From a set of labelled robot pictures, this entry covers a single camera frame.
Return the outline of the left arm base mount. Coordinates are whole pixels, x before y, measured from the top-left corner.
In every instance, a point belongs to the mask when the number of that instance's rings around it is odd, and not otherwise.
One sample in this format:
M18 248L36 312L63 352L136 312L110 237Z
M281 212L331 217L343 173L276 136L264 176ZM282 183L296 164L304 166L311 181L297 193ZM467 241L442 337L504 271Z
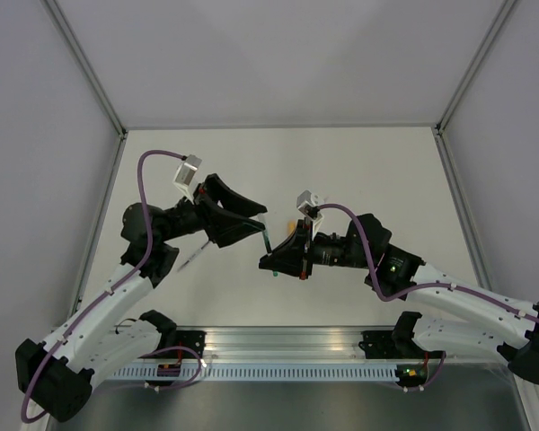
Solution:
M190 359L191 352L173 349L173 347L186 347L194 351L200 358L206 346L207 333L204 330L180 330L177 324L164 314L151 310L140 315L141 321L152 324L160 334L156 350L151 358Z

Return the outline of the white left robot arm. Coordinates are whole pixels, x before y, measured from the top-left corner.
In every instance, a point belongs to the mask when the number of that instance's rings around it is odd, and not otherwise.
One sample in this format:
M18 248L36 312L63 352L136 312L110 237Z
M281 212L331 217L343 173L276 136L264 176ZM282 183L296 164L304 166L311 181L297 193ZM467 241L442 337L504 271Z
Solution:
M130 205L120 233L128 248L99 295L42 341L26 339L15 351L18 386L24 394L22 422L41 418L29 417L31 402L41 407L42 415L65 422L121 367L151 352L171 355L177 327L159 312L143 314L131 330L111 334L110 329L172 270L180 251L168 241L203 231L224 248L263 232L256 217L266 211L228 188L215 173L186 190L174 207L150 206L145 197Z

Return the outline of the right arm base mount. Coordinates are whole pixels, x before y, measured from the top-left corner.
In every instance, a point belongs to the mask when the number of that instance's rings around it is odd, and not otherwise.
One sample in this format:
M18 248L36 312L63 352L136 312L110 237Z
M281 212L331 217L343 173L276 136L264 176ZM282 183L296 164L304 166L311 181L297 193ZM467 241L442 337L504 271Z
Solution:
M358 347L364 352L366 359L439 359L443 352L426 351L412 342L405 347L398 347L392 339L391 330L364 330Z

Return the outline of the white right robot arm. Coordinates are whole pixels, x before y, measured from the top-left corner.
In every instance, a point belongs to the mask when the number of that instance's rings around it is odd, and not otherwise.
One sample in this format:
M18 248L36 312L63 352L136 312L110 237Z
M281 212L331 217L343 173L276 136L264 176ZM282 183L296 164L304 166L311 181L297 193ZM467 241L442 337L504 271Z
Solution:
M404 357L461 355L487 358L539 385L539 300L535 303L468 286L390 243L391 232L371 214L352 215L339 236L298 221L295 230L261 257L261 269L307 279L314 266L367 271L366 285L386 303L424 303L456 317L445 321L403 312L391 343Z

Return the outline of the green gel pen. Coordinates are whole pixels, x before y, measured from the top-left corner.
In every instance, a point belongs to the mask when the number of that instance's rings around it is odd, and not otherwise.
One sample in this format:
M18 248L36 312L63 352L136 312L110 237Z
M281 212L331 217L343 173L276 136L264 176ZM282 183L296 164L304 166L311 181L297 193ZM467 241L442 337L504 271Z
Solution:
M272 248L271 248L271 245L270 245L270 237L269 237L267 229L263 230L262 237L263 237L263 241L264 241L266 254L270 255L272 253ZM272 275L273 275L273 277L278 277L278 272L274 270L274 271L272 271Z

